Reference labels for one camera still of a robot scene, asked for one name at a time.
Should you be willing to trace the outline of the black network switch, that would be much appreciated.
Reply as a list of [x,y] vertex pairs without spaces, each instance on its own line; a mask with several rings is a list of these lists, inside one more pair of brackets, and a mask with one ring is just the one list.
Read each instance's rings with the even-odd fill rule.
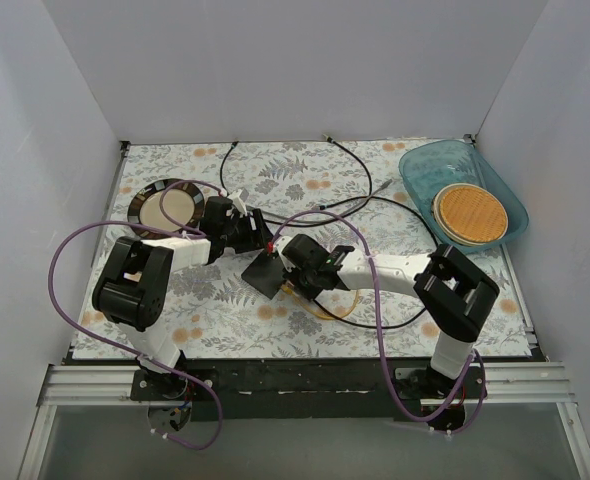
[[241,279],[272,300],[285,282],[284,272],[283,261],[277,253],[261,251],[242,272]]

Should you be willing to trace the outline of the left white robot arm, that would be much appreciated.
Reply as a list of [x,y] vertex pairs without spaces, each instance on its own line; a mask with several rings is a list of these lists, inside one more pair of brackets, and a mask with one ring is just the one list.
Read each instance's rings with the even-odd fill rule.
[[171,275],[212,264],[227,248],[262,250],[273,237],[260,209],[246,210],[241,200],[225,197],[206,202],[199,227],[205,234],[199,239],[118,238],[92,294],[93,308],[126,335],[140,366],[155,372],[153,387],[168,400],[188,386],[186,373],[175,367],[181,351],[158,322]]

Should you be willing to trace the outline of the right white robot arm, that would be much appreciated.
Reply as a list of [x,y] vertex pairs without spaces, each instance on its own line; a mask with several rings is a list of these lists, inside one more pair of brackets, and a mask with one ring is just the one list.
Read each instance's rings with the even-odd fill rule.
[[457,248],[441,244],[430,254],[386,255],[351,246],[329,252],[311,237],[283,236],[274,251],[284,278],[308,300],[323,291],[378,290],[420,300],[440,329],[425,382],[439,397],[464,384],[466,362],[499,296],[499,287]]

